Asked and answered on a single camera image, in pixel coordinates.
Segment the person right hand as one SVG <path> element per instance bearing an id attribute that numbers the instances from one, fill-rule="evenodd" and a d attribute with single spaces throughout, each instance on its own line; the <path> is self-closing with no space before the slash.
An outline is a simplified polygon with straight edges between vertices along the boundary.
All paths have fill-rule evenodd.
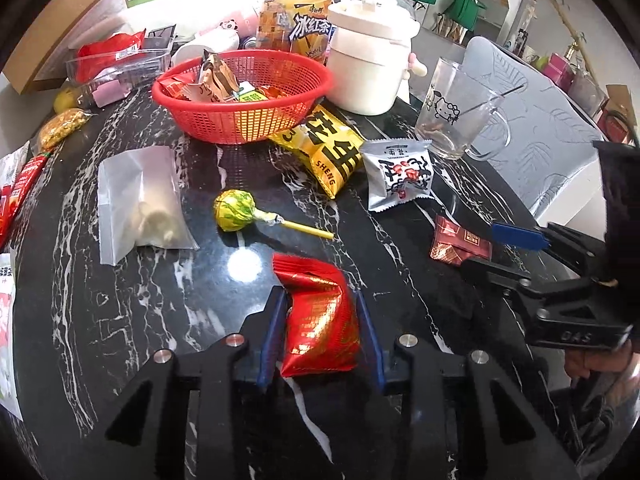
<path id="1" fill-rule="evenodd" d="M 630 341 L 615 351 L 566 350 L 564 370 L 570 378 L 589 378 L 592 372 L 620 373 L 626 370 L 633 354 Z"/>

